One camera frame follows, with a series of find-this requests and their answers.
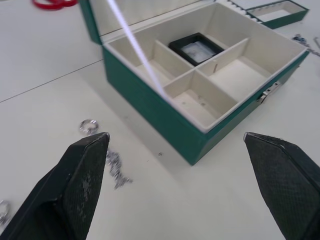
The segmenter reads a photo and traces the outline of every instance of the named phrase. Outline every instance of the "small tray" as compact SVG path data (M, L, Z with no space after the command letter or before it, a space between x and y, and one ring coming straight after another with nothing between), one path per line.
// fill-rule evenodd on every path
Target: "small tray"
M224 51L199 32L170 42L169 48L194 66Z
M258 19L263 25L277 29L302 21L309 9L292 0L280 0L246 9L247 14Z

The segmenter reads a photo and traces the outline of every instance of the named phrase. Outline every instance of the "green jewelry box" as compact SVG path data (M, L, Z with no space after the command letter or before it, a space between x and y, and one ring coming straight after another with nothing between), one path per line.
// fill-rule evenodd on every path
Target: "green jewelry box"
M164 99L105 0L80 0L91 39L100 44L107 80L194 165L284 84L306 48L212 0L117 0ZM224 49L193 66L168 48L202 33Z

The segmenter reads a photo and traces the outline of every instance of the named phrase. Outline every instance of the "white cable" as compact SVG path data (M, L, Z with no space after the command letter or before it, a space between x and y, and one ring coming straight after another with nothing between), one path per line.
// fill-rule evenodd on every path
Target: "white cable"
M124 30L124 33L126 34L127 38L129 39L135 53L137 54L138 58L144 65L145 69L147 70L151 80L153 81L156 89L158 90L158 93L164 98L165 100L168 100L168 97L162 88L161 84L158 81L158 78L155 74L155 72L152 70L143 50L141 49L137 39L135 38L134 34L131 32L127 21L125 20L124 16L122 15L117 3L114 0L106 0L109 6L111 7L111 10L113 11L116 19L120 23L121 27Z

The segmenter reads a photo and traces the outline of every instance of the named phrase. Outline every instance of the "white table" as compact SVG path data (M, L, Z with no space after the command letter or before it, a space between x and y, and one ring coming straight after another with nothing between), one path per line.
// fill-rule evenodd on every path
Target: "white table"
M58 11L0 0L0 102L102 59L80 6Z
M316 7L312 0L304 3L312 7L307 4ZM278 31L312 40L317 15L310 12L303 24ZM88 240L283 240L242 139L245 132L283 138L320 165L319 65L319 57L308 56L283 87L193 167L106 82L102 61L63 76L0 103L0 199L12 201L16 211L82 137L79 123L92 118L110 132L110 146L120 152L123 173L134 182L114 190L106 167Z

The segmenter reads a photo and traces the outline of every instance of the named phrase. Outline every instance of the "red ribbon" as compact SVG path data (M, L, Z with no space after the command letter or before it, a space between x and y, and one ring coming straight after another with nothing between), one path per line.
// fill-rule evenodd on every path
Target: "red ribbon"
M71 7L77 4L77 0L47 0L51 4L44 4L37 2L37 0L32 0L32 3L40 9L44 10L59 10L64 7Z

